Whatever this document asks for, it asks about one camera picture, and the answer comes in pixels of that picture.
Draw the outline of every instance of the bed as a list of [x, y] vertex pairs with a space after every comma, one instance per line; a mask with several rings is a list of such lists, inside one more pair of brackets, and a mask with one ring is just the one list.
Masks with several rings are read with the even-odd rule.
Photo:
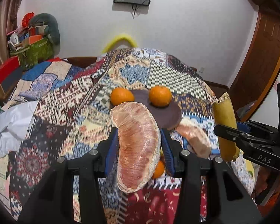
[[[78, 66], [87, 62], [86, 68]], [[6, 180], [0, 177], [0, 200], [15, 219], [58, 156], [81, 157], [108, 138], [112, 127], [109, 97], [118, 86], [130, 90], [149, 90], [154, 85], [170, 88], [182, 116], [189, 117], [208, 133], [211, 157], [220, 154], [213, 132], [212, 104], [216, 97], [193, 68], [172, 55], [146, 48], [114, 50], [93, 62], [85, 57], [36, 65], [22, 76], [2, 108], [6, 111], [14, 105], [39, 100], [26, 140], [17, 152], [7, 156]], [[175, 130], [170, 135], [184, 149], [190, 149], [188, 142]], [[242, 153], [231, 163], [236, 176], [251, 194], [254, 172], [247, 166]], [[164, 173], [150, 180], [143, 189], [127, 195], [117, 187], [116, 169], [115, 164], [106, 179], [99, 179], [108, 223], [173, 223], [181, 179]], [[200, 221], [204, 221], [207, 196], [203, 176], [201, 182]], [[74, 219], [80, 221], [78, 178], [74, 178], [73, 202]]]

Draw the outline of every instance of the gray plush toy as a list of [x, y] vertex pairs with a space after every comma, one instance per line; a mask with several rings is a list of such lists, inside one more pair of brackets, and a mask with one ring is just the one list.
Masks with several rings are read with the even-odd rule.
[[29, 26], [48, 25], [44, 30], [44, 35], [48, 35], [49, 40], [54, 45], [60, 44], [60, 33], [58, 30], [58, 23], [55, 17], [48, 13], [40, 13], [30, 19]]

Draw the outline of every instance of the peeled pomelo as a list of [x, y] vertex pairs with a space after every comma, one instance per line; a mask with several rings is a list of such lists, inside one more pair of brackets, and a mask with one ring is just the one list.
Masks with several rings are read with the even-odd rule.
[[110, 114], [119, 137], [117, 185], [123, 192], [133, 193], [151, 179], [160, 160], [160, 131], [141, 103], [122, 103]]

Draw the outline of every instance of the dark round plate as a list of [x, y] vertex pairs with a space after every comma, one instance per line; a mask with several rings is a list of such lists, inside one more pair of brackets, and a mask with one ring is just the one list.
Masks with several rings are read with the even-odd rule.
[[157, 108], [151, 104], [148, 99], [149, 91], [146, 90], [131, 90], [135, 96], [135, 102], [144, 104], [155, 121], [159, 129], [167, 128], [168, 130], [174, 129], [181, 121], [181, 111], [177, 103], [171, 100], [170, 104], [165, 108]]

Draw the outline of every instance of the quilt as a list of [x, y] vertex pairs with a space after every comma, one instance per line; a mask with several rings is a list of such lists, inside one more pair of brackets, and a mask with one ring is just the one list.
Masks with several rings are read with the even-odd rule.
[[[3, 107], [6, 110], [21, 102], [39, 100], [26, 140], [18, 152], [9, 154], [8, 180], [2, 181], [5, 184], [2, 195], [8, 200], [6, 205], [12, 216], [17, 219], [30, 194], [57, 157], [81, 157], [108, 138], [112, 128], [109, 101], [115, 87], [149, 90], [155, 85], [170, 89], [182, 117], [188, 117], [208, 134], [212, 144], [211, 157], [219, 155], [212, 114], [216, 98], [191, 67], [172, 55], [156, 49], [125, 48], [103, 54], [85, 69], [59, 61], [42, 62], [28, 71]], [[192, 150], [175, 130], [170, 135], [184, 149]], [[251, 194], [254, 177], [242, 155], [231, 164]], [[173, 223], [181, 179], [174, 179], [164, 172], [160, 178], [151, 179], [143, 189], [125, 194], [117, 187], [116, 172], [117, 162], [106, 179], [99, 179], [108, 223]], [[206, 220], [205, 182], [202, 176], [200, 221]], [[78, 177], [75, 177], [74, 218], [81, 221], [78, 190]]]

